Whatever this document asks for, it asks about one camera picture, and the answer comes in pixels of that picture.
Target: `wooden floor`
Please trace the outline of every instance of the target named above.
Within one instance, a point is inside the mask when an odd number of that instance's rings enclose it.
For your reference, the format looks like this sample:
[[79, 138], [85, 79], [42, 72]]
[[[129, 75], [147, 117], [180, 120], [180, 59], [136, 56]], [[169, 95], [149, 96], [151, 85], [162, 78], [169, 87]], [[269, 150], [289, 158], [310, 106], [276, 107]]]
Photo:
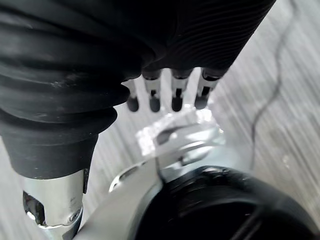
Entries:
[[[278, 54], [283, 80], [280, 94], [257, 124], [254, 175], [295, 198], [320, 226], [320, 1], [295, 2], [298, 13], [293, 16], [288, 0], [277, 1], [211, 95], [209, 108], [228, 143], [239, 149], [244, 161], [250, 159], [252, 123], [274, 92], [277, 46], [295, 18]], [[113, 177], [141, 160], [138, 131], [158, 131], [177, 117], [180, 123], [192, 120], [195, 112], [188, 104], [194, 100], [199, 72], [192, 73], [187, 105], [178, 114], [170, 110], [167, 70], [162, 75], [163, 108], [157, 114], [149, 110], [142, 80], [136, 80], [139, 112], [129, 112], [125, 104], [118, 106], [118, 120], [100, 135], [84, 197], [84, 220], [103, 200]], [[134, 119], [130, 124], [128, 117]], [[145, 128], [155, 121], [152, 128]], [[0, 191], [0, 240], [43, 240], [24, 215], [22, 192], [1, 142]]]

